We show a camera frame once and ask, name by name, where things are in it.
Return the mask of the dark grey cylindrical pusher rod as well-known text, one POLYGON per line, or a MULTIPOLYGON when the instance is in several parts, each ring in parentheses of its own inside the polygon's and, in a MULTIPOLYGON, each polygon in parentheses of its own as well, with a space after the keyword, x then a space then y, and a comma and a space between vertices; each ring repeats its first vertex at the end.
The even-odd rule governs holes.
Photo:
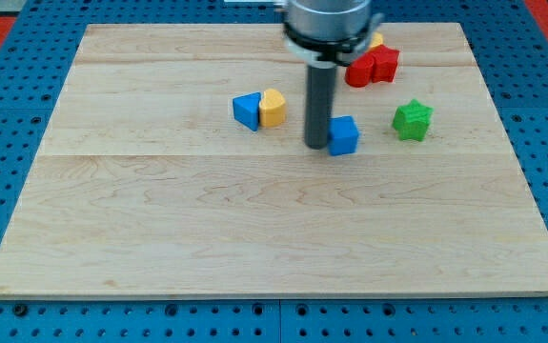
POLYGON ((303 138, 310 149, 321 150, 328 144, 336 76, 336 67, 307 67, 303 138))

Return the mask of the yellow block behind arm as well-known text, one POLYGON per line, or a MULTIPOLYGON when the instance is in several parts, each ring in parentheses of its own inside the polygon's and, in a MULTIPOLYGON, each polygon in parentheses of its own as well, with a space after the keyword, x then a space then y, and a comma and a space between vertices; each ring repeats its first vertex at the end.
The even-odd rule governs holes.
POLYGON ((368 50, 375 49, 375 48, 381 46, 383 43, 384 43, 384 36, 380 32, 376 31, 372 35, 372 39, 371 39, 371 42, 369 44, 368 50))

